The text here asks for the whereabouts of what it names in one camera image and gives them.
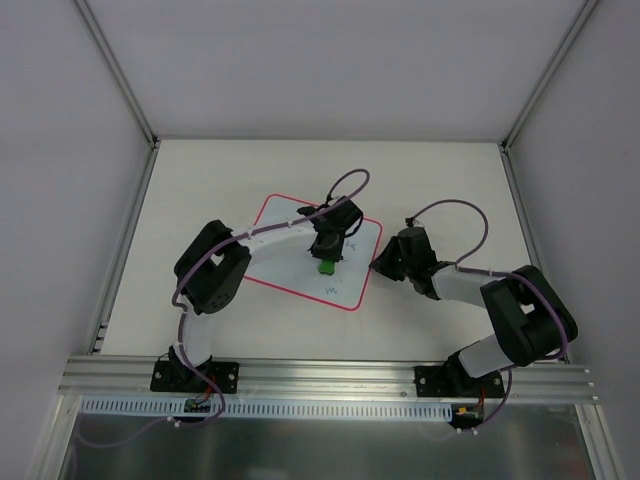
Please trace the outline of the green whiteboard eraser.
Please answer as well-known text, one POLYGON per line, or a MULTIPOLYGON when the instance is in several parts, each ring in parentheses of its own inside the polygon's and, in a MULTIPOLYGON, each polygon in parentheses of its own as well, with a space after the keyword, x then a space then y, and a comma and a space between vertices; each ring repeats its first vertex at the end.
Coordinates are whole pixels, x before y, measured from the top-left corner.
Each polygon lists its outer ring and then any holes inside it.
POLYGON ((332 260, 321 260, 318 265, 318 272, 321 275, 332 276, 336 271, 336 262, 332 260))

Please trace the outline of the pink framed whiteboard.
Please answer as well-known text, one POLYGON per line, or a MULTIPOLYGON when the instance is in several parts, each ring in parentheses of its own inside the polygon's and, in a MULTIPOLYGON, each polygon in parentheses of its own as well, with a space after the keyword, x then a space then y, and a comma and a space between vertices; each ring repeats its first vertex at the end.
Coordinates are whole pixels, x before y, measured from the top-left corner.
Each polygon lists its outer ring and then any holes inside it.
POLYGON ((369 264, 374 259, 382 236, 382 225, 365 218, 358 232, 345 240, 342 259, 332 275, 319 271, 320 261, 309 248, 314 235, 259 247, 245 278, 345 311, 357 310, 369 280, 369 264))

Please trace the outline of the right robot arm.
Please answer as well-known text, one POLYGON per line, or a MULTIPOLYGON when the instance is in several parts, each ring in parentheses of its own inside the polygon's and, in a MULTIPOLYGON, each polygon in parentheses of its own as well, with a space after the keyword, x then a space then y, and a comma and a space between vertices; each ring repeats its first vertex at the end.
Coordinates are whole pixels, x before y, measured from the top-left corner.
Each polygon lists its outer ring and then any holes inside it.
POLYGON ((409 281, 422 296, 477 306, 489 316, 491 335, 439 367, 415 369, 419 397, 476 397, 488 388, 490 397, 502 398, 505 388, 493 384, 501 371, 563 357, 578 336, 572 314, 537 267, 491 272, 441 261, 422 228, 393 236, 369 268, 392 281, 409 281))

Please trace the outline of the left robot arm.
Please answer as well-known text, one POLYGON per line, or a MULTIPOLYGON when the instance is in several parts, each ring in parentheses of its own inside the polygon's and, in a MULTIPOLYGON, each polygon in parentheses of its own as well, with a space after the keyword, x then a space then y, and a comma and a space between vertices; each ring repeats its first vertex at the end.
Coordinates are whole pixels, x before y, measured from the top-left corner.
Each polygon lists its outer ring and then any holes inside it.
POLYGON ((234 231, 219 220, 207 223, 174 266, 172 304, 182 310, 173 350, 173 378, 187 391, 208 379, 213 314, 236 296, 248 268, 274 257, 307 251, 320 261, 337 263, 347 236, 344 227, 324 220, 285 221, 234 231))

